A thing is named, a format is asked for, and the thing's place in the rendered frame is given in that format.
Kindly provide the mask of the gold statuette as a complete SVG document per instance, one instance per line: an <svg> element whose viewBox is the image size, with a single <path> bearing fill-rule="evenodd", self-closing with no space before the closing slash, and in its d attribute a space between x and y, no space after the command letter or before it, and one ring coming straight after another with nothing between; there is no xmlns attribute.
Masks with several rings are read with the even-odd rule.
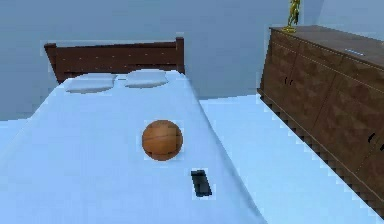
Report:
<svg viewBox="0 0 384 224"><path fill-rule="evenodd" d="M295 25L298 24L300 14L301 0L290 0L289 15L287 19L287 25L282 28L284 32L295 33Z"/></svg>

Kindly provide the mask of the orange basketball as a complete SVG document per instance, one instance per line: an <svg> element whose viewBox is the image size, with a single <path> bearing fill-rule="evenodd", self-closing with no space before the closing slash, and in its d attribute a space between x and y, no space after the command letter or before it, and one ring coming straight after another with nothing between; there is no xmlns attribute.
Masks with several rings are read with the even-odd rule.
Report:
<svg viewBox="0 0 384 224"><path fill-rule="evenodd" d="M169 120L150 123L142 134L142 148L152 159L167 161L181 150L183 135L180 128Z"/></svg>

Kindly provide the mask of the white bed with brown headboard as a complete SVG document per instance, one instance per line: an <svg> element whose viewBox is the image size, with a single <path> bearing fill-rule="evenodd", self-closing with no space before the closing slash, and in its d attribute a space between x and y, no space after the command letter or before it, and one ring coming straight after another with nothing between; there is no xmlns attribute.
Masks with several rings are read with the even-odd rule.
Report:
<svg viewBox="0 0 384 224"><path fill-rule="evenodd" d="M0 224L267 224L210 125L185 74L184 41L44 47L56 88L0 149ZM168 83L129 88L141 69ZM88 73L114 87L69 93ZM142 148L144 129L175 123L180 152L167 161ZM204 170L212 195L197 197Z"/></svg>

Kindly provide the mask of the brown wooden dresser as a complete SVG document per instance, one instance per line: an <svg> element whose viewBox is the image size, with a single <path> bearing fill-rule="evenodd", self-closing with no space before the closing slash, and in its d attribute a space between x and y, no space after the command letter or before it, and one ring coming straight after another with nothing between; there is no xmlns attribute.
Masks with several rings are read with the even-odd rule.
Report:
<svg viewBox="0 0 384 224"><path fill-rule="evenodd" d="M384 42L318 25L273 27L257 91L384 219Z"/></svg>

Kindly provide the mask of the black remote control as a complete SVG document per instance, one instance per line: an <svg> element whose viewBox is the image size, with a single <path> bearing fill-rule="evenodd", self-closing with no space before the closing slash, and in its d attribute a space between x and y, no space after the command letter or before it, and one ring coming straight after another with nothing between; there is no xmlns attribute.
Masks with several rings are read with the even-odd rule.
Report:
<svg viewBox="0 0 384 224"><path fill-rule="evenodd" d="M212 190L204 170L191 172L192 182L197 197L211 196Z"/></svg>

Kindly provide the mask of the white pillow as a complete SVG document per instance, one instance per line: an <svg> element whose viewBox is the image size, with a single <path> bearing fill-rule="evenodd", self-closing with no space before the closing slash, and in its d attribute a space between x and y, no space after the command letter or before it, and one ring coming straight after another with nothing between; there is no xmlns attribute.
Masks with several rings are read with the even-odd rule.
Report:
<svg viewBox="0 0 384 224"><path fill-rule="evenodd" d="M69 93L97 93L114 87L116 75L110 73L88 73L72 78L65 90Z"/></svg>
<svg viewBox="0 0 384 224"><path fill-rule="evenodd" d="M126 76L125 86L129 88L153 88L168 83L166 72L158 69L141 69Z"/></svg>

